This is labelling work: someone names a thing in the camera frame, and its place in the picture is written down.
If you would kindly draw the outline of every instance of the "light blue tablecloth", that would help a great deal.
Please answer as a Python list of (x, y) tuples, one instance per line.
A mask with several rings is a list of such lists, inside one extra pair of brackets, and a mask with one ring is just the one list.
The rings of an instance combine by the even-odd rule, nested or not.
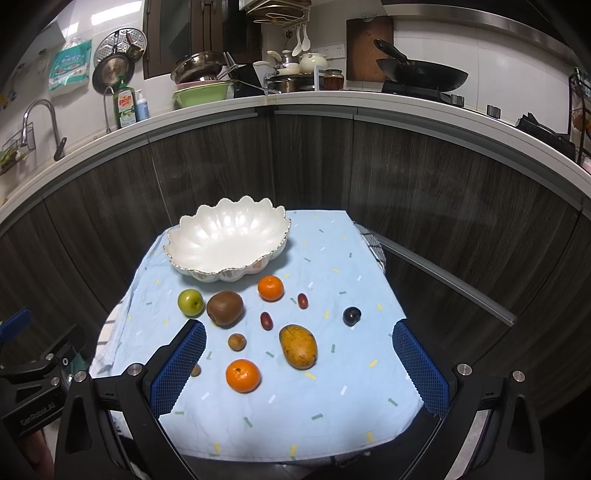
[[(229, 330), (204, 312), (207, 348), (202, 373), (189, 378), (173, 412), (160, 422), (184, 455), (224, 460), (284, 462), (354, 452), (387, 442), (412, 422), (423, 402), (392, 348), (392, 328), (404, 313), (366, 243), (345, 212), (288, 212), (291, 230), (285, 251), (257, 275), (235, 283), (199, 283), (181, 275), (163, 251), (163, 233), (142, 261), (118, 306), (106, 348), (91, 367), (93, 376), (118, 375), (131, 363), (145, 363), (186, 322), (177, 307), (185, 288), (208, 300), (221, 290), (238, 292), (246, 315)], [(263, 301), (256, 285), (276, 275), (284, 297)], [(309, 307), (296, 305), (303, 292)], [(353, 328), (343, 310), (357, 306)], [(260, 314), (274, 322), (263, 330)], [(317, 364), (299, 371), (287, 364), (279, 331), (296, 323), (318, 344)], [(228, 348), (231, 333), (243, 333), (242, 352)], [(238, 358), (255, 362), (262, 374), (257, 390), (244, 395), (226, 383), (225, 370)], [(129, 435), (122, 415), (115, 422)]]

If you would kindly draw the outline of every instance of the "kiwi fruit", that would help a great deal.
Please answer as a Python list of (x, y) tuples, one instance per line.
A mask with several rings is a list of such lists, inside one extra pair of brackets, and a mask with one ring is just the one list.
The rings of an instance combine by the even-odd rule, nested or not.
[(235, 291), (216, 293), (207, 302), (207, 315), (218, 327), (233, 326), (244, 313), (242, 297)]

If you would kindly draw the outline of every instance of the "metal screw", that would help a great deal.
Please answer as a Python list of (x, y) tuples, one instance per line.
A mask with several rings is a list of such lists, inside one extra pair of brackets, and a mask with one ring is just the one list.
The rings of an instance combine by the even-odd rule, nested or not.
[(525, 374), (519, 370), (515, 370), (513, 372), (513, 378), (515, 378), (518, 382), (523, 382), (525, 380)]
[(135, 377), (136, 375), (141, 373), (143, 368), (144, 366), (142, 364), (132, 364), (129, 367), (127, 367), (127, 373), (132, 377)]
[(472, 367), (470, 365), (468, 365), (468, 364), (459, 364), (457, 366), (457, 372), (460, 375), (466, 375), (466, 376), (468, 376), (468, 375), (470, 375), (472, 373)]
[(79, 372), (76, 372), (76, 375), (74, 375), (74, 382), (82, 382), (85, 378), (86, 372), (84, 370), (80, 370)]

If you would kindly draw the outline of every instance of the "white scalloped bowl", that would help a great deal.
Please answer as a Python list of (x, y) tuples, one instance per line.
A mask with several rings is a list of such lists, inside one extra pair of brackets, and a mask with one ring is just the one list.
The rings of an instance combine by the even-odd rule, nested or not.
[(285, 208), (273, 208), (269, 199), (222, 199), (183, 216), (180, 226), (168, 232), (164, 251), (184, 275), (205, 283), (236, 281), (260, 272), (283, 252), (290, 226)]

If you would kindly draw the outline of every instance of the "glass jar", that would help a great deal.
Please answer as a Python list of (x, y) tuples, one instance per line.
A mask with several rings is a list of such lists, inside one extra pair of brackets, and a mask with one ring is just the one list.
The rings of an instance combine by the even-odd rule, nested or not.
[(324, 88), (326, 90), (342, 90), (344, 86), (343, 70), (326, 69), (324, 71)]

